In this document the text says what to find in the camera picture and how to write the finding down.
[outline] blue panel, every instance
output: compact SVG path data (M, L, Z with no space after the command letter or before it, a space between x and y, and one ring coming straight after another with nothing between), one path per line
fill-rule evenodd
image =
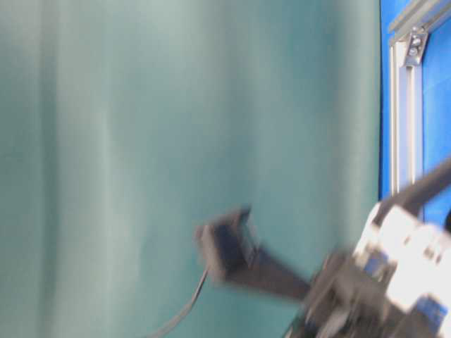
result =
M451 20L429 38L423 59L424 170L451 155ZM443 224L451 208L448 189L425 208L429 222Z
M381 167L379 198L390 193L390 85L388 26L409 3L409 0L381 0L381 44L382 44L382 116L381 116Z

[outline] robotic arm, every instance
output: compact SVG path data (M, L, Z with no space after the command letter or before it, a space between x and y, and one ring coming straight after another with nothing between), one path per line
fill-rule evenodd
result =
M451 158L376 204L354 251L332 253L311 283L255 245L243 208L197 233L214 280L304 304L286 338L451 338L451 236L416 216L451 184Z

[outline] teal curtain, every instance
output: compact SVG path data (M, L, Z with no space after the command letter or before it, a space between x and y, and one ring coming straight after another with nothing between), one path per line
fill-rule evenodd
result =
M310 276L378 196L378 1L0 2L0 336L142 337L243 203ZM279 337L207 282L169 337Z

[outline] black cable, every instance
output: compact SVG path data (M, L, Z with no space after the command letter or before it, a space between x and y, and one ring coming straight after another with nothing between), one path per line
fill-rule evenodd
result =
M162 338L170 331L172 331L182 320L186 317L186 315L191 311L192 307L196 303L197 298L204 286L206 276L208 275L208 270L205 269L204 273L202 273L202 277L200 277L199 284L197 285L196 291L192 295L191 301L183 306L183 309L179 314L174 316L171 320L169 320L165 325L161 327L158 331L147 336L147 338Z

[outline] bolt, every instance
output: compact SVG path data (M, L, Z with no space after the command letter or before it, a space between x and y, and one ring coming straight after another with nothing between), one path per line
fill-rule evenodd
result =
M418 49L416 49L415 47L409 49L409 55L410 56L417 56L418 55Z
M412 46L413 47L418 47L421 44L421 39L418 37L413 38L412 40Z

